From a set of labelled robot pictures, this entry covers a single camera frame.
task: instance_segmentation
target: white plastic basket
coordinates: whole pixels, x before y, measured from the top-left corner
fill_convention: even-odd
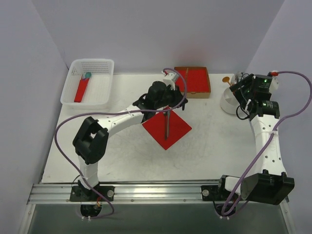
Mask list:
[[[81,76],[91,72],[81,102],[74,102]],[[60,101],[75,109],[101,109],[108,102],[114,73],[114,61],[110,59],[77,59],[72,62],[64,84]]]

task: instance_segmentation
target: cardboard box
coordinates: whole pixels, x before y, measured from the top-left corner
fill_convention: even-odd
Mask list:
[[[186,77],[187,98],[209,98],[211,88],[210,80],[206,67],[175,67],[181,75]],[[181,78],[176,81],[180,91],[184,93],[184,85]]]

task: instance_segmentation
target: green object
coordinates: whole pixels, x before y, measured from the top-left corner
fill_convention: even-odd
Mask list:
[[[85,78],[85,79],[91,78],[91,72],[87,72],[87,73],[84,75],[84,78]]]

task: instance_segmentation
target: small yellow object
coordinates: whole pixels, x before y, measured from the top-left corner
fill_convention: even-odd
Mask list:
[[[222,79],[222,82],[223,82],[223,83],[228,83],[228,84],[231,86],[230,78],[229,78],[229,77],[224,77],[224,78]]]

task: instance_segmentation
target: red cap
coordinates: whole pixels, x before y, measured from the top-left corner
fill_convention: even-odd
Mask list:
[[[278,76],[278,73],[277,72],[270,72],[272,76],[276,77]]]

